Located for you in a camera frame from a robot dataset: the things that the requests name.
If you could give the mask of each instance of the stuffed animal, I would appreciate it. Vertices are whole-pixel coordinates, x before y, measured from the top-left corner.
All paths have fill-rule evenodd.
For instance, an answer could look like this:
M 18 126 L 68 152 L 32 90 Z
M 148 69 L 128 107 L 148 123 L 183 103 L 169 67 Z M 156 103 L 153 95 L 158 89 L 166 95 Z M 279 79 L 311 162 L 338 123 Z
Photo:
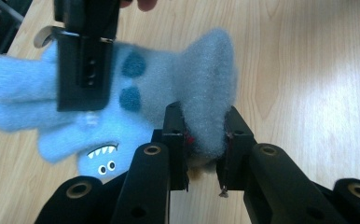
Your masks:
M 0 130 L 38 130 L 38 150 L 51 163 L 77 154 L 81 175 L 126 172 L 133 153 L 162 128 L 166 105 L 180 101 L 195 139 L 188 166 L 203 166 L 225 150 L 225 115 L 237 73 L 228 34 L 214 29 L 182 52 L 115 43 L 110 101 L 101 111 L 56 110 L 55 42 L 41 60 L 0 55 Z

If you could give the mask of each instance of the wooden table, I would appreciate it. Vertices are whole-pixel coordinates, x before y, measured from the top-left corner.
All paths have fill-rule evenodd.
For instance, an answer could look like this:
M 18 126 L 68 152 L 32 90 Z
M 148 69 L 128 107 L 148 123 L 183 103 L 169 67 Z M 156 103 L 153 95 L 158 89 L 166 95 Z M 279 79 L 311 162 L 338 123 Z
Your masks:
M 52 24 L 49 0 L 34 0 L 9 55 L 37 59 L 35 34 Z M 221 26 L 233 38 L 240 80 L 236 107 L 258 142 L 284 148 L 305 174 L 332 189 L 360 178 L 360 1 L 159 0 L 121 10 L 118 39 L 184 49 Z M 32 223 L 75 159 L 37 154 L 35 132 L 0 133 L 0 223 Z M 173 192 L 171 223 L 247 223 L 242 193 L 218 197 L 215 175 Z

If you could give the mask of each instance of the human hand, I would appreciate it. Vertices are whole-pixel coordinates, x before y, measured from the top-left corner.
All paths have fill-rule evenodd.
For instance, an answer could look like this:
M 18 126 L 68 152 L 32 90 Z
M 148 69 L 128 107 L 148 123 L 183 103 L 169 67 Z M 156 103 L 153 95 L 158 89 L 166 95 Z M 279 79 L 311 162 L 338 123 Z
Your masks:
M 158 0 L 137 0 L 137 6 L 142 11 L 149 11 L 155 7 Z M 132 0 L 121 0 L 121 7 L 128 7 Z

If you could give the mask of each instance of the wood grain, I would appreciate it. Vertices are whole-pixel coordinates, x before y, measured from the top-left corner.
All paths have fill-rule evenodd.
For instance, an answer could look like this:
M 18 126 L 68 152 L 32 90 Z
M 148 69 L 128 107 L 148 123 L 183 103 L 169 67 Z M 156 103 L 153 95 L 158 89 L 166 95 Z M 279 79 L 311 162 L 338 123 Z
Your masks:
M 8 55 L 38 59 L 36 33 L 52 5 L 34 0 Z M 305 174 L 332 188 L 360 178 L 360 1 L 159 0 L 144 13 L 121 10 L 118 39 L 181 50 L 214 27 L 233 39 L 240 80 L 236 107 L 258 142 L 286 150 Z M 48 164 L 36 134 L 0 133 L 0 223 L 32 223 L 76 175 L 74 158 Z M 240 192 L 217 195 L 215 175 L 173 192 L 171 223 L 248 223 Z

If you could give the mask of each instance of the toy mouth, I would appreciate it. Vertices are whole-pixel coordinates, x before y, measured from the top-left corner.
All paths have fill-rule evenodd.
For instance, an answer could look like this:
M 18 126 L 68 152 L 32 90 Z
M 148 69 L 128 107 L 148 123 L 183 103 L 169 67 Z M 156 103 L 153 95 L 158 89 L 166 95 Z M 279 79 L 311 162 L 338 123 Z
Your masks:
M 92 152 L 88 153 L 88 157 L 90 159 L 93 159 L 94 156 L 99 156 L 101 154 L 111 154 L 113 151 L 117 151 L 117 150 L 118 150 L 118 144 L 98 147 Z

